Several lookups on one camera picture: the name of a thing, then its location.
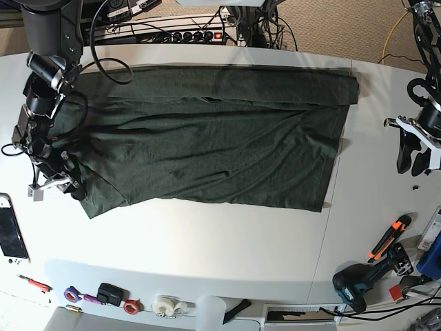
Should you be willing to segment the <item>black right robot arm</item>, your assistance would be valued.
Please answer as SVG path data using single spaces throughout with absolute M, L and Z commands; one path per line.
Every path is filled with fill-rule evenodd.
M 45 190 L 56 187 L 82 201 L 86 189 L 79 162 L 67 151 L 53 146 L 79 131 L 88 115 L 87 97 L 75 89 L 84 67 L 81 34 L 82 1 L 20 1 L 21 13 L 30 44 L 27 67 L 31 73 L 23 94 L 19 120 L 9 144 L 30 158 L 33 182 L 29 195 L 36 201 Z M 71 130 L 50 136 L 55 116 L 69 96 L 83 101 L 83 114 Z

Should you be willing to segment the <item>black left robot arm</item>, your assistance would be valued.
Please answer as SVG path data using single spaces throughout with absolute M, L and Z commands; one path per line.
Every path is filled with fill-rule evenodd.
M 415 118 L 397 117 L 400 147 L 397 171 L 416 177 L 440 170 L 440 2 L 410 1 L 413 35 L 425 78 L 407 84 L 409 98 L 421 107 Z

